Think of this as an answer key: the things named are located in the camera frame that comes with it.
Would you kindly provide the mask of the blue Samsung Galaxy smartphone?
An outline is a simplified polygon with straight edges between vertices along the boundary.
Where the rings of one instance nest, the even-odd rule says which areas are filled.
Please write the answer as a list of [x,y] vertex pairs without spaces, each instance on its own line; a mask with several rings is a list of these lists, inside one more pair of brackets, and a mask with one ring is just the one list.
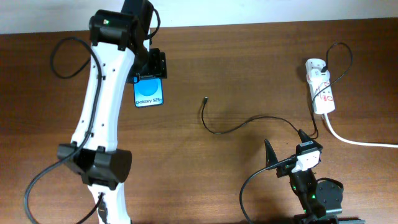
[[140,80],[134,84],[134,102],[138,108],[158,106],[164,103],[162,80]]

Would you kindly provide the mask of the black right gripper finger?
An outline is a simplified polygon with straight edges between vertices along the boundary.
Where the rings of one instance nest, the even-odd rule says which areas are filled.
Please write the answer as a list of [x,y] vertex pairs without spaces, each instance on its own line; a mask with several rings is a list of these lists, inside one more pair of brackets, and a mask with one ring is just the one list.
[[264,145],[266,149],[266,166],[273,166],[277,163],[275,151],[273,150],[271,143],[267,139],[264,140]]
[[312,141],[312,138],[308,136],[302,129],[298,130],[298,135],[302,143],[310,142]]

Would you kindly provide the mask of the white USB charger plug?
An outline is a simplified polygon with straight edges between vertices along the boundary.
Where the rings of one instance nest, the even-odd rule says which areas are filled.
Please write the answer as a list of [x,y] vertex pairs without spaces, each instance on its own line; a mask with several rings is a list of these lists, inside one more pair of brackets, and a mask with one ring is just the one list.
[[307,82],[311,85],[313,85],[314,83],[326,82],[329,80],[329,71],[321,72],[321,70],[313,68],[309,72],[307,72]]

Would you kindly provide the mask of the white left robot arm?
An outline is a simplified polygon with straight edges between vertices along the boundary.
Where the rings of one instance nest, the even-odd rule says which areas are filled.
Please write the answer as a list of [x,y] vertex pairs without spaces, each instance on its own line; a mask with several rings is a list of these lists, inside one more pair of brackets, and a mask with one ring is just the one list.
[[125,1],[119,12],[99,10],[89,21],[90,77],[79,123],[59,161],[78,174],[95,200],[100,223],[130,223],[124,196],[132,154],[118,148],[118,119],[125,86],[134,85],[137,106],[162,102],[165,54],[151,48],[149,1]]

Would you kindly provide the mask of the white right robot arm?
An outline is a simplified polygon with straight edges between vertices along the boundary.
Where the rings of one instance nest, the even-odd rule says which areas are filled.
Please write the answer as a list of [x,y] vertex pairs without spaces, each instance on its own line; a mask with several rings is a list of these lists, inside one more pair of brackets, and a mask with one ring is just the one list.
[[321,162],[323,146],[298,130],[301,143],[295,154],[278,160],[268,140],[266,149],[266,170],[276,170],[276,176],[289,177],[290,187],[298,197],[303,213],[294,216],[295,223],[365,223],[359,218],[339,218],[343,209],[344,185],[331,178],[316,178],[312,171]]

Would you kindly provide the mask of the white power strip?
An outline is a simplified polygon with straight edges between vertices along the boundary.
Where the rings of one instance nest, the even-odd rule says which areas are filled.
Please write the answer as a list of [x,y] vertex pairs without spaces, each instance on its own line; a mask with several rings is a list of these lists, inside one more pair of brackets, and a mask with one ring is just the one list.
[[[322,69],[325,66],[326,62],[319,58],[310,58],[305,63],[307,72],[313,68],[317,68],[323,72]],[[315,114],[328,114],[335,110],[335,102],[329,85],[330,81],[314,83],[313,85],[309,84],[311,98],[314,101],[313,109]]]

